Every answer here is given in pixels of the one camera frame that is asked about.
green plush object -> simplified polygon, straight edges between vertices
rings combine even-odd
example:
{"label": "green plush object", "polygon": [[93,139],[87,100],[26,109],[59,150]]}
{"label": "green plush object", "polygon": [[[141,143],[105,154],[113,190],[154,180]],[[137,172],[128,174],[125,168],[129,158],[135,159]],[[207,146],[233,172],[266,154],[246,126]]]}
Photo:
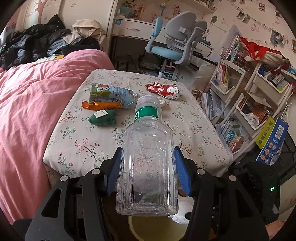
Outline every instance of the green plush object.
{"label": "green plush object", "polygon": [[115,110],[105,110],[107,111],[107,115],[101,116],[99,118],[96,118],[94,115],[92,115],[89,118],[89,123],[96,126],[108,126],[108,125],[115,125],[116,124],[116,112]]}

pink blanket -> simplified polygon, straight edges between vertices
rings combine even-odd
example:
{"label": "pink blanket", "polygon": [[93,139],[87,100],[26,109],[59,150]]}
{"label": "pink blanket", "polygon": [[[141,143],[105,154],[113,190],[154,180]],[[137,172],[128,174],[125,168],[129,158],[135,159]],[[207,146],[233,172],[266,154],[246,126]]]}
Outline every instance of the pink blanket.
{"label": "pink blanket", "polygon": [[95,69],[113,65],[94,49],[0,69],[0,208],[10,223],[32,218],[50,190],[45,148],[66,105]]}

silver screw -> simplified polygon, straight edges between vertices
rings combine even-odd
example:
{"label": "silver screw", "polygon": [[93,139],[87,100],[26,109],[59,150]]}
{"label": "silver screw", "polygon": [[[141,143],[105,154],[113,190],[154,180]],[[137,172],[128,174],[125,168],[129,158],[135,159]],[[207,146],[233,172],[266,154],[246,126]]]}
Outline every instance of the silver screw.
{"label": "silver screw", "polygon": [[231,181],[236,181],[237,180],[237,178],[235,177],[235,176],[233,176],[233,175],[231,175],[231,176],[229,176],[229,180],[231,180]]}
{"label": "silver screw", "polygon": [[196,172],[199,175],[204,175],[205,174],[205,170],[204,169],[198,169]]}
{"label": "silver screw", "polygon": [[91,171],[91,173],[94,174],[94,175],[98,175],[98,174],[100,174],[100,172],[101,172],[101,170],[98,169],[98,168],[93,169],[93,170]]}
{"label": "silver screw", "polygon": [[66,176],[66,175],[61,176],[61,181],[62,182],[67,181],[67,180],[68,180],[68,176]]}

green label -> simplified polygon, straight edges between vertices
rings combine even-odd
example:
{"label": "green label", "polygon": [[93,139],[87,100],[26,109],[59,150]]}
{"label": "green label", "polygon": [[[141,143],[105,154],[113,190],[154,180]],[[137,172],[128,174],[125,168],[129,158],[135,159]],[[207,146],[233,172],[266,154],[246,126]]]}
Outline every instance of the green label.
{"label": "green label", "polygon": [[143,116],[152,116],[157,118],[157,108],[153,106],[144,106],[139,108],[135,114],[135,120]]}

black jacket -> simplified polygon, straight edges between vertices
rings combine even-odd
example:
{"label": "black jacket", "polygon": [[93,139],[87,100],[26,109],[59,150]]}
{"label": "black jacket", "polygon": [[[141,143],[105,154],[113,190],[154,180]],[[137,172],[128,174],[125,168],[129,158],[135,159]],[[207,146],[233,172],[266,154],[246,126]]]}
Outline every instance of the black jacket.
{"label": "black jacket", "polygon": [[11,41],[0,48],[0,67],[7,70],[47,57],[50,46],[70,32],[59,16],[54,15],[46,24],[36,24],[15,33]]}

